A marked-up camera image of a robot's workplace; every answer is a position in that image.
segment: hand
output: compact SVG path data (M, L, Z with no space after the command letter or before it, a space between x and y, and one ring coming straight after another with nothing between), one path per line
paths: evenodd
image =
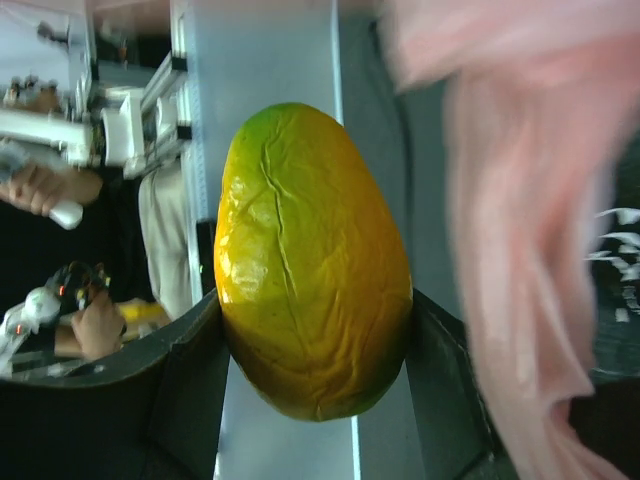
M62 108L60 107L60 100L55 91L50 89L42 90L38 93L38 96L31 100L29 103L21 104L17 103L13 105L16 110L25 110L28 112L34 113L50 113L50 112L60 112Z
M28 164L0 185L0 199L34 215L48 216L60 200L70 199L72 191L68 176Z
M87 360L98 360L120 349L125 319L106 292L100 292L84 311L71 320L71 326Z

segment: white controller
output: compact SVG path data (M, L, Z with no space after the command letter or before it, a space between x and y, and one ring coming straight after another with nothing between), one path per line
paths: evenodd
M3 141L0 143L0 162L2 163L0 170L4 172L5 176L8 175L10 178L10 173L20 170L30 160L56 171L68 168L55 151L44 145L32 145L15 141ZM62 200L51 209L49 218L65 230L73 230L80 225L83 214L84 209L81 205Z
M62 200L51 209L49 218L65 230L73 230L82 221L84 209L76 202Z

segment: pink cloth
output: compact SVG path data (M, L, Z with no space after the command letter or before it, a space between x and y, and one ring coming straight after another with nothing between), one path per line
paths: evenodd
M478 382L509 454L523 479L623 480L567 417L571 398L593 393L584 259L636 126L640 1L389 6L400 84L455 74L446 121L458 278Z

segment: finger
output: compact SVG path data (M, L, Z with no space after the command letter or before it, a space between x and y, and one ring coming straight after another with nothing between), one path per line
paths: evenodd
M105 312L103 315L108 322L108 328L111 335L114 336L114 339L119 338L122 335L123 330L125 330L127 320L117 308L113 308L110 312Z
M60 201L63 190L62 180L55 175L42 182L31 200L31 211L36 215L48 215L51 209Z
M58 203L60 203L60 200L62 200L63 196L64 196L64 186L60 184L60 186L55 191L53 191L49 195L49 197L45 200L45 202L42 204L42 214L49 215L51 210L53 210L55 206L58 205Z
M20 194L22 193L20 190L29 182L35 170L36 166L32 163L29 163L25 165L24 168L21 168L19 171L13 174L11 180L9 180L9 192L12 199L20 196Z
M49 113L57 108L59 108L58 96L50 90L41 91L38 97L29 105L31 111L38 113Z
M51 182L51 172L45 168L36 167L29 180L22 186L18 200L28 203L29 210L34 215L41 215L42 204L46 200L46 192L50 188Z
M76 337L79 336L79 331L82 327L82 318L84 317L84 311L76 312L73 317L71 317L71 328L73 329L73 333L75 333Z
M89 286L89 301L93 302L100 293L102 293L102 290L97 288L95 285L90 285Z
M97 308L100 311L106 311L112 307L109 294L105 290L98 292L98 294L93 299L93 302L91 303L91 305L95 306L95 308Z
M6 198L3 197L3 200L20 210L25 210L27 212L31 211L31 204L28 201L23 200L20 197L13 198L13 196L9 193Z

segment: papaya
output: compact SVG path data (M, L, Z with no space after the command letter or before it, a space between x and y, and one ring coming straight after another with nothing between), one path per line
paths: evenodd
M214 257L230 352L278 411L350 417L394 382L409 335L409 261L365 161L332 117L278 104L237 131Z

